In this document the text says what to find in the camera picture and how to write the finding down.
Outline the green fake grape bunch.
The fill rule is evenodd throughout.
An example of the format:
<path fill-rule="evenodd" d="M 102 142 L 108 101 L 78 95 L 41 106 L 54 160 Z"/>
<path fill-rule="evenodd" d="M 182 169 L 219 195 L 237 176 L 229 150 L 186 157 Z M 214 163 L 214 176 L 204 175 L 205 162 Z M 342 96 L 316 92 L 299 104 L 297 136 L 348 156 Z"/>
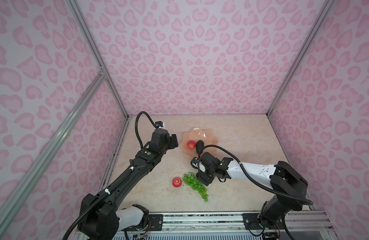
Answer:
<path fill-rule="evenodd" d="M 205 202 L 208 202 L 208 193 L 205 185 L 192 172 L 183 175 L 183 181 L 194 191 L 197 191 Z"/>

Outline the red fake apple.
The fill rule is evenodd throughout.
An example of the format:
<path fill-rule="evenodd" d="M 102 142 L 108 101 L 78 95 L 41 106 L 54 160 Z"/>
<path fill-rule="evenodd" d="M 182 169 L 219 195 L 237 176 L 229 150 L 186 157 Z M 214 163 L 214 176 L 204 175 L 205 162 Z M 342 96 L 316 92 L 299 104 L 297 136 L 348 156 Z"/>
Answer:
<path fill-rule="evenodd" d="M 175 188 L 180 188 L 182 186 L 182 180 L 181 178 L 177 177 L 177 178 L 174 178 L 172 180 L 172 185 L 175 187 Z"/>
<path fill-rule="evenodd" d="M 193 150 L 196 148 L 196 142 L 191 140 L 191 141 L 188 141 L 187 144 L 186 144 L 187 148 L 190 149 L 190 150 Z"/>

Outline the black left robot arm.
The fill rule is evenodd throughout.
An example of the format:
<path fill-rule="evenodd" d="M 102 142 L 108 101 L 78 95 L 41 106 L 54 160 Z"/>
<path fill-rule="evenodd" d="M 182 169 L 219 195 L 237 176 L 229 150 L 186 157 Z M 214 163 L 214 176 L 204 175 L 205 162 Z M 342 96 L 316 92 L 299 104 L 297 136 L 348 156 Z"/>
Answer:
<path fill-rule="evenodd" d="M 163 128 L 152 133 L 151 141 L 131 159 L 129 167 L 105 189 L 96 195 L 88 194 L 81 203 L 80 214 L 73 228 L 92 240 L 111 240 L 118 231 L 129 227 L 144 230 L 148 209 L 134 204 L 127 209 L 119 207 L 129 192 L 160 162 L 168 150 L 178 147 L 177 136 Z"/>

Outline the dark fake avocado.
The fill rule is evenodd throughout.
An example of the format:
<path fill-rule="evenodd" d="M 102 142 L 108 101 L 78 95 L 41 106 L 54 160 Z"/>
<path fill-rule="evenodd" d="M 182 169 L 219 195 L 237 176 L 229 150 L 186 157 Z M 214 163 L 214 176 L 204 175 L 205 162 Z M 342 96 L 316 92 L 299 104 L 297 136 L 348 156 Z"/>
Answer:
<path fill-rule="evenodd" d="M 204 148 L 204 142 L 203 142 L 202 140 L 197 141 L 197 142 L 196 142 L 196 148 L 195 148 L 196 152 L 197 152 L 198 154 L 200 154 L 200 153 L 201 153 L 201 150 L 202 150 L 203 148 Z"/>

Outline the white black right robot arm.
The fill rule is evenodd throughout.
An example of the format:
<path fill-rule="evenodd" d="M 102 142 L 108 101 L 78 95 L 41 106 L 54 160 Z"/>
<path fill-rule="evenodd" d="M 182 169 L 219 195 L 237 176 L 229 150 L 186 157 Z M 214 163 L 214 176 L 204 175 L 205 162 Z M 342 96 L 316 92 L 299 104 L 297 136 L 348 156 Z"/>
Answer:
<path fill-rule="evenodd" d="M 287 162 L 279 161 L 275 165 L 249 164 L 240 161 L 233 154 L 219 160 L 206 152 L 194 157 L 191 166 L 198 170 L 196 178 L 204 185 L 210 185 L 214 179 L 220 182 L 230 179 L 247 179 L 260 189 L 273 194 L 266 201 L 256 222 L 265 229 L 276 226 L 290 211 L 301 211 L 303 206 L 312 206 L 313 201 L 307 195 L 307 181 Z"/>

